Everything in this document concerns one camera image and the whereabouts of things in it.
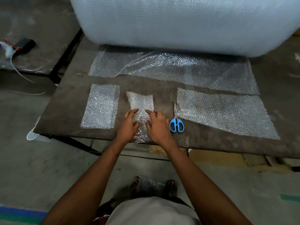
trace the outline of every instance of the blue scissor handle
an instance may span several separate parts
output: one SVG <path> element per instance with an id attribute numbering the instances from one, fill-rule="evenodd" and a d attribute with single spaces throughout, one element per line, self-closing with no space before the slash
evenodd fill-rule
<path id="1" fill-rule="evenodd" d="M 175 120 L 176 118 L 173 118 L 171 121 L 170 121 L 170 130 L 171 130 L 171 132 L 176 132 L 177 130 L 178 130 L 178 132 L 180 132 L 180 133 L 182 133 L 183 132 L 183 130 L 185 129 L 185 126 L 184 126 L 184 124 L 182 123 L 182 121 L 180 120 L 180 119 L 177 119 L 177 121 L 178 121 L 178 123 L 176 124 L 176 120 Z"/>

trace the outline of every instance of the hand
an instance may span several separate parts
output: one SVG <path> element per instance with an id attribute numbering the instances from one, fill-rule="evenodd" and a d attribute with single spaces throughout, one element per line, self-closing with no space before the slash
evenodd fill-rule
<path id="1" fill-rule="evenodd" d="M 121 142 L 124 146 L 132 140 L 133 136 L 139 130 L 140 123 L 136 122 L 133 124 L 133 116 L 138 110 L 137 108 L 127 111 L 117 132 L 116 141 Z"/>
<path id="2" fill-rule="evenodd" d="M 174 143 L 170 131 L 169 119 L 167 119 L 165 115 L 160 111 L 145 111 L 151 118 L 151 123 L 148 120 L 145 120 L 145 123 L 148 133 L 152 137 L 152 140 L 164 149 L 168 144 Z"/>

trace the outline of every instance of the forearm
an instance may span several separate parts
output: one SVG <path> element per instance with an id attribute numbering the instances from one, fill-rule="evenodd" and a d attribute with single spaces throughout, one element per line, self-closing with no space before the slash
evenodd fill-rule
<path id="1" fill-rule="evenodd" d="M 251 224 L 229 197 L 183 153 L 175 142 L 163 146 L 201 222 Z"/>
<path id="2" fill-rule="evenodd" d="M 113 141 L 103 155 L 53 206 L 41 224 L 91 223 L 124 146 L 118 141 Z"/>

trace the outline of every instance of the person's left hand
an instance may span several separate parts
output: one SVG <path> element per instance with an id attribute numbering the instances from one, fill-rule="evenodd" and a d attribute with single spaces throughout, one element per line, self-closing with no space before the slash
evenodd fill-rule
<path id="1" fill-rule="evenodd" d="M 124 116 L 121 126 L 118 130 L 116 140 L 124 146 L 129 143 L 136 132 L 139 130 L 140 123 L 133 124 L 133 116 L 139 109 L 129 110 Z"/>

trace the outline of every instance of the person's right hand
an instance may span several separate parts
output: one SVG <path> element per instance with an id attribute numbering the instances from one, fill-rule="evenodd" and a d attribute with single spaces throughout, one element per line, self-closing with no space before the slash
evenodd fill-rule
<path id="1" fill-rule="evenodd" d="M 150 118 L 151 123 L 145 120 L 147 130 L 152 140 L 159 144 L 161 147 L 165 147 L 172 143 L 174 140 L 170 131 L 170 121 L 160 111 L 145 110 Z"/>

